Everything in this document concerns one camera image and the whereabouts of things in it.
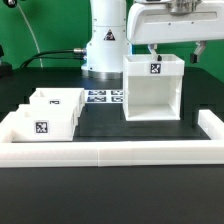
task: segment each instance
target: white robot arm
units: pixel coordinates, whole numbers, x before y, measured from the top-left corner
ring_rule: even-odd
[[[199,41],[192,62],[198,62],[207,40],[224,39],[224,1],[138,0],[129,12],[127,38],[132,44]]]

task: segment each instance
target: white container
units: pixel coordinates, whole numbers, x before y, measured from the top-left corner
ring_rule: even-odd
[[[127,121],[179,120],[184,61],[175,55],[124,56],[124,101]]]
[[[11,127],[15,142],[71,141],[78,124],[76,108],[46,105],[19,105],[3,123]]]
[[[37,88],[29,99],[31,105],[74,105],[79,117],[85,105],[85,91],[83,88]]]
[[[13,141],[13,131],[10,126],[0,123],[0,143],[11,143]]]

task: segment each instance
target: green background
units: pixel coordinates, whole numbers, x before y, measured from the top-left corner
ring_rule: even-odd
[[[128,8],[133,0],[127,0]],[[40,51],[85,47],[91,38],[91,9],[89,0],[26,0],[19,1],[37,38]],[[9,9],[0,1],[0,44],[4,61],[18,68],[23,61],[37,53],[31,33],[18,9]],[[186,66],[200,67],[224,81],[224,41],[209,41],[200,63],[189,62],[195,43],[162,44],[158,52],[176,54]],[[135,46],[134,53],[148,53],[146,46]],[[44,60],[44,67],[80,67],[75,60]],[[40,66],[35,61],[31,66]]]

